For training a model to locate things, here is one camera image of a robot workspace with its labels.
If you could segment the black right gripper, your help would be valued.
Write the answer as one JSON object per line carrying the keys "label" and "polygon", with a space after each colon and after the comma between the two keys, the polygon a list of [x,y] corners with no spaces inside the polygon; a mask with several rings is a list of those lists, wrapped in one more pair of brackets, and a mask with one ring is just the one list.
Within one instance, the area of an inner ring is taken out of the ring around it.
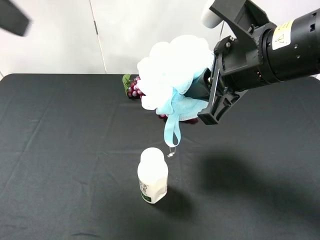
{"label": "black right gripper", "polygon": [[215,125],[247,90],[276,83],[267,56],[267,34],[276,25],[251,0],[214,0],[210,10],[235,36],[216,44],[212,72],[206,68],[185,96],[209,101],[198,117],[206,125]]}

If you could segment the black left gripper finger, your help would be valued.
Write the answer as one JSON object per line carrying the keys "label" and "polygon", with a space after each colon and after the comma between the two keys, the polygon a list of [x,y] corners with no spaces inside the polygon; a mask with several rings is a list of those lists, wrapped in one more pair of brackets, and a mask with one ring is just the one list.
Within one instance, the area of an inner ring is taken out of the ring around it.
{"label": "black left gripper finger", "polygon": [[31,19],[12,1],[0,0],[0,28],[23,37],[30,26]]}

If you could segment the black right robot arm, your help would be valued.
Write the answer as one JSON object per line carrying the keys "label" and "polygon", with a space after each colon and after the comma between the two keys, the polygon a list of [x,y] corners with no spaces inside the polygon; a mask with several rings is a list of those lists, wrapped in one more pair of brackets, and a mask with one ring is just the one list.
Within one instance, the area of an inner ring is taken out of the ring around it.
{"label": "black right robot arm", "polygon": [[207,101],[198,113],[207,125],[218,124],[250,89],[320,72],[319,10],[278,26],[250,0],[210,0],[201,20],[210,29],[225,22],[233,32],[216,44],[212,67],[186,92]]}

